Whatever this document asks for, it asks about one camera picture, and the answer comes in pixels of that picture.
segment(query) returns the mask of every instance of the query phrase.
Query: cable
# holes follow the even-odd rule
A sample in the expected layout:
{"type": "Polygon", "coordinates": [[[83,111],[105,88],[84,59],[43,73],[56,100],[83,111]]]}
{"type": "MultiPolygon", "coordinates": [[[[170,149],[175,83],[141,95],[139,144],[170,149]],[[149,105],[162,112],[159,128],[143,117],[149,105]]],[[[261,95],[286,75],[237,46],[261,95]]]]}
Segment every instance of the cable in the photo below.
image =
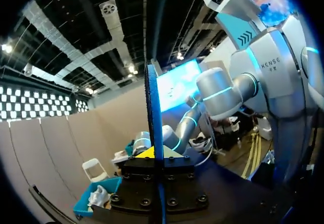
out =
{"type": "Polygon", "coordinates": [[[207,156],[205,159],[203,159],[201,162],[197,163],[197,164],[195,165],[195,167],[200,166],[201,164],[205,163],[205,161],[207,161],[208,158],[211,156],[211,154],[212,154],[212,152],[213,152],[213,149],[214,149],[213,146],[211,146],[211,149],[210,149],[210,151],[209,151],[208,156],[207,156]]]}

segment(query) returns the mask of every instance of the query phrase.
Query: black metal plate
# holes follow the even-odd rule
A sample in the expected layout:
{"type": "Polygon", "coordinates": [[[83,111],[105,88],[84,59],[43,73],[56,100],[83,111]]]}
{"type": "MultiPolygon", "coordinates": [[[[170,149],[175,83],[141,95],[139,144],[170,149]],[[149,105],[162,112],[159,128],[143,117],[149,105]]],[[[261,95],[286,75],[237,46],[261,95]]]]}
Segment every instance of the black metal plate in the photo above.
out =
{"type": "Polygon", "coordinates": [[[193,173],[166,175],[164,180],[167,212],[193,212],[208,207],[208,197],[193,173]]]}
{"type": "Polygon", "coordinates": [[[164,166],[165,174],[189,173],[194,171],[194,164],[189,156],[165,158],[164,166]]]}
{"type": "Polygon", "coordinates": [[[130,158],[121,169],[122,174],[153,174],[154,158],[130,158]]]}
{"type": "Polygon", "coordinates": [[[144,180],[147,175],[129,174],[127,178],[121,181],[116,195],[120,198],[118,202],[111,202],[111,207],[115,210],[148,213],[152,210],[154,204],[153,178],[144,180]]]}

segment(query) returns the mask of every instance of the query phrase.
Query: floor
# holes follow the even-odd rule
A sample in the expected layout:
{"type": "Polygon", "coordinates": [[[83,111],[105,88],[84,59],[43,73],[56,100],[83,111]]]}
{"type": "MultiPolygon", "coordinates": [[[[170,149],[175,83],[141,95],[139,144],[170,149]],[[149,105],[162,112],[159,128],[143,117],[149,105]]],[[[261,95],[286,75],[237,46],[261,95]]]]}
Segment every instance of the floor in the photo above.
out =
{"type": "MultiPolygon", "coordinates": [[[[218,155],[218,164],[244,178],[247,178],[251,173],[253,173],[267,152],[273,148],[271,141],[261,138],[261,141],[259,142],[255,136],[252,137],[252,134],[253,132],[250,132],[242,138],[241,148],[239,148],[238,145],[234,145],[230,151],[224,151],[226,154],[225,156],[218,155]]],[[[310,164],[315,163],[320,146],[320,139],[322,139],[322,137],[324,137],[324,128],[319,128],[310,164]]]]}

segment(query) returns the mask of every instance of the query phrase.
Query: bolt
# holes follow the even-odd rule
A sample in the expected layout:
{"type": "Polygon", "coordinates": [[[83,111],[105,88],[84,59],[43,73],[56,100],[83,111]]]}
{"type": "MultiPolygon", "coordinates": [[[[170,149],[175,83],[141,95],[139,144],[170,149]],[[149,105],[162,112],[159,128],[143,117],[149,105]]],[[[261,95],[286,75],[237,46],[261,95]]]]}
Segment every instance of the bolt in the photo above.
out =
{"type": "Polygon", "coordinates": [[[124,178],[125,178],[125,179],[129,179],[129,178],[131,178],[131,175],[130,175],[129,173],[125,173],[125,174],[124,174],[124,178]]]}
{"type": "Polygon", "coordinates": [[[151,179],[151,175],[145,175],[143,178],[144,178],[144,180],[150,180],[151,179]]]}
{"type": "Polygon", "coordinates": [[[207,195],[201,195],[198,197],[198,201],[199,202],[206,202],[207,201],[207,195]]]}
{"type": "Polygon", "coordinates": [[[149,206],[151,201],[149,199],[142,199],[140,205],[141,206],[149,206]]]}
{"type": "Polygon", "coordinates": [[[120,200],[120,197],[118,195],[112,195],[110,196],[110,200],[112,202],[118,202],[120,200]]]}
{"type": "Polygon", "coordinates": [[[170,199],[168,200],[168,205],[169,205],[169,206],[176,206],[176,205],[178,205],[178,201],[177,201],[177,199],[176,199],[176,198],[170,198],[170,199]]]}
{"type": "Polygon", "coordinates": [[[189,179],[193,179],[193,178],[194,178],[194,174],[193,174],[193,173],[189,173],[189,174],[188,174],[188,178],[189,178],[189,179]]]}
{"type": "Polygon", "coordinates": [[[168,176],[168,180],[174,180],[174,176],[173,175],[169,175],[168,176]]]}

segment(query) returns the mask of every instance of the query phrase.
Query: beige partition wall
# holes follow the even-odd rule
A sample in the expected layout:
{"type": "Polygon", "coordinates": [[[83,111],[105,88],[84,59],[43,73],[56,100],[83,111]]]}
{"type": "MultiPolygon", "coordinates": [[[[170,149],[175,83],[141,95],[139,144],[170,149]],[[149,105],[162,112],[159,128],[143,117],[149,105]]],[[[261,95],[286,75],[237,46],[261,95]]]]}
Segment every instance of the beige partition wall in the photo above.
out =
{"type": "Polygon", "coordinates": [[[41,222],[47,223],[52,219],[41,209],[28,191],[29,183],[22,172],[11,141],[11,133],[7,122],[0,123],[0,156],[4,171],[15,189],[17,195],[31,211],[31,213],[41,222]]]}
{"type": "Polygon", "coordinates": [[[72,207],[77,199],[53,163],[39,120],[12,122],[10,131],[16,156],[27,182],[36,185],[50,202],[75,219],[72,207]]]}
{"type": "Polygon", "coordinates": [[[76,147],[83,160],[97,158],[108,175],[113,176],[116,168],[111,163],[113,158],[112,141],[105,133],[109,128],[102,128],[95,110],[70,115],[68,121],[76,147]]]}
{"type": "MultiPolygon", "coordinates": [[[[116,105],[119,103],[110,105],[113,111],[125,111],[125,104],[120,104],[119,108],[116,105]]],[[[0,157],[5,173],[17,194],[41,223],[51,219],[29,193],[31,185],[36,185],[52,204],[76,220],[73,206],[91,183],[82,169],[82,163],[97,158],[107,173],[113,176],[112,149],[122,150],[125,147],[114,143],[121,142],[123,137],[128,139],[131,130],[147,129],[145,125],[137,125],[137,128],[123,130],[113,123],[110,126],[110,122],[103,118],[104,115],[108,117],[108,112],[100,115],[92,110],[69,117],[22,120],[10,125],[0,123],[0,157]]],[[[126,118],[124,124],[131,127],[129,120],[126,118]]]]}
{"type": "Polygon", "coordinates": [[[66,117],[44,118],[41,128],[53,163],[73,196],[80,199],[89,186],[89,179],[82,169],[84,162],[66,117]]]}
{"type": "Polygon", "coordinates": [[[113,152],[122,151],[140,131],[148,131],[144,86],[101,105],[93,110],[113,152]]]}

